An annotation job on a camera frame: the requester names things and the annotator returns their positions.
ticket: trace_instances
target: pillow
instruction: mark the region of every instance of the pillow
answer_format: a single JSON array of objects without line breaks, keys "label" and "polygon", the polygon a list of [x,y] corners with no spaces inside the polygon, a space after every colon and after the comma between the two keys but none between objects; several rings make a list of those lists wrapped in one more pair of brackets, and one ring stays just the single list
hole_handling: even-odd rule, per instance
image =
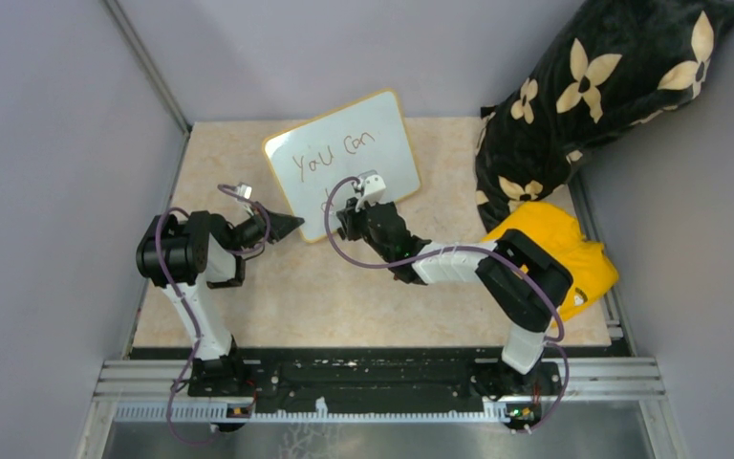
[{"label": "pillow", "polygon": [[724,0],[587,0],[486,121],[475,171],[487,230],[565,184],[593,151],[702,90],[734,27]]}]

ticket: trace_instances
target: table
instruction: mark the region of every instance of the table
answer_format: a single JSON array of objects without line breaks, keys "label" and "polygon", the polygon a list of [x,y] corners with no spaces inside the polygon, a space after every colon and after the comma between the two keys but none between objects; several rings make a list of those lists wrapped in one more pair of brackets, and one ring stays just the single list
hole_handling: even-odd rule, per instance
[{"label": "table", "polygon": [[[479,118],[406,119],[422,187],[399,203],[409,229],[438,242],[475,242],[485,235],[474,203],[473,155]],[[253,187],[272,211],[289,207],[262,140],[297,120],[199,122],[187,146],[173,205],[247,216],[219,183]],[[566,187],[550,202],[574,215]],[[378,262],[363,242],[341,242],[356,259]],[[339,258],[327,241],[308,244],[294,233],[247,263],[243,287],[212,291],[221,317],[240,346],[472,347],[505,342],[510,321],[479,284],[406,285],[384,270],[364,270]],[[564,344],[611,343],[600,302],[566,323]],[[135,347],[191,343],[172,304],[152,285],[142,303]]]}]

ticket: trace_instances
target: yellow cloth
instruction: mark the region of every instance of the yellow cloth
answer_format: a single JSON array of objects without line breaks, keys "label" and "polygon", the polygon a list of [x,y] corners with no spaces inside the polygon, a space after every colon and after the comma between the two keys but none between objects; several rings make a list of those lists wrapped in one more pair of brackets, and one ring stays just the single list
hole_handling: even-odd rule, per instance
[{"label": "yellow cloth", "polygon": [[562,320],[585,311],[617,282],[617,270],[603,253],[603,244],[587,241],[578,220],[561,208],[544,202],[524,203],[483,242],[496,241],[507,230],[524,233],[572,274],[572,286],[558,309]]}]

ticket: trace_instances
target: yellow bag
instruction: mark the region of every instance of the yellow bag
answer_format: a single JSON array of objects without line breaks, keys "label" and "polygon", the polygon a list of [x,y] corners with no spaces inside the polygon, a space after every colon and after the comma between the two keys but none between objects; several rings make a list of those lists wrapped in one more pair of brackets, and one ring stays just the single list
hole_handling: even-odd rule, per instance
[{"label": "yellow bag", "polygon": [[578,220],[561,208],[544,202],[524,203],[483,242],[496,241],[507,230],[524,233],[572,274],[572,286],[558,309],[564,321],[585,311],[618,280],[615,266],[603,253],[603,244],[587,241]]}]

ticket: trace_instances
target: whiteboard yellow border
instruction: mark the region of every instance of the whiteboard yellow border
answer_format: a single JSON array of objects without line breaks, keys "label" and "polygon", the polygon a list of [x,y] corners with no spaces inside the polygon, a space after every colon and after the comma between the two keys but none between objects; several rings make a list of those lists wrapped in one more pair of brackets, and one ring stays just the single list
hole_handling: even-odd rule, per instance
[{"label": "whiteboard yellow border", "polygon": [[[274,180],[277,182],[277,185],[280,187],[280,192],[283,193],[283,198],[286,200],[286,203],[288,203],[289,208],[291,209],[291,215],[294,215],[295,216],[296,214],[295,214],[293,208],[291,207],[291,201],[289,201],[289,197],[286,194],[286,190],[283,189],[283,185],[280,183],[280,179],[279,179],[279,177],[277,177],[277,173],[274,171],[274,166],[271,164],[271,160],[269,159],[269,154],[266,153],[266,143],[268,143],[271,139],[274,139],[276,137],[280,137],[283,134],[289,133],[289,132],[291,132],[294,129],[298,129],[298,128],[306,125],[306,124],[311,124],[314,121],[321,120],[321,119],[323,119],[325,117],[328,117],[328,116],[330,116],[330,115],[332,115],[332,114],[334,114],[336,112],[340,112],[340,111],[342,111],[342,110],[344,110],[346,108],[350,108],[353,105],[356,105],[357,103],[360,103],[360,102],[363,102],[364,100],[367,100],[368,98],[374,98],[375,96],[378,96],[378,95],[381,95],[381,94],[384,94],[384,93],[392,93],[393,97],[395,98],[395,102],[396,102],[396,105],[398,106],[398,112],[399,112],[399,115],[400,115],[400,122],[403,124],[403,133],[406,134],[406,142],[409,144],[409,151],[412,152],[412,164],[415,165],[415,172],[418,174],[418,187],[415,188],[415,189],[413,189],[412,192],[410,192],[409,194],[406,194],[404,196],[399,197],[396,200],[396,202],[403,201],[404,199],[408,198],[409,196],[412,196],[413,194],[415,194],[415,193],[417,193],[418,191],[421,190],[421,187],[423,186],[423,177],[421,176],[421,169],[418,167],[418,158],[417,158],[417,155],[415,154],[415,147],[412,146],[412,141],[409,139],[409,128],[407,128],[407,126],[406,126],[406,119],[405,119],[405,117],[403,115],[403,106],[400,104],[400,98],[398,97],[398,93],[396,93],[394,89],[392,89],[392,88],[384,88],[384,89],[375,91],[373,94],[369,94],[367,96],[364,96],[363,98],[358,98],[358,99],[356,99],[356,100],[348,103],[347,105],[343,105],[343,106],[338,107],[338,108],[335,108],[335,109],[333,109],[331,111],[325,112],[322,115],[318,115],[318,116],[316,116],[314,118],[311,118],[310,120],[302,121],[299,124],[297,124],[296,126],[290,127],[288,129],[284,129],[284,130],[282,130],[282,131],[280,131],[280,132],[278,132],[278,133],[276,133],[274,135],[271,135],[269,137],[266,137],[260,143],[260,151],[263,152],[263,156],[266,157],[266,163],[269,164],[269,169],[271,170],[271,175],[274,177]],[[302,233],[302,230],[301,230],[301,231],[299,231],[299,237],[301,237],[303,241],[305,241],[305,242],[307,242],[309,244],[313,244],[314,242],[319,242],[322,239],[327,238],[328,236],[326,234],[326,235],[321,236],[319,238],[316,238],[314,240],[309,240],[309,239],[306,239],[305,238],[305,235]]]}]

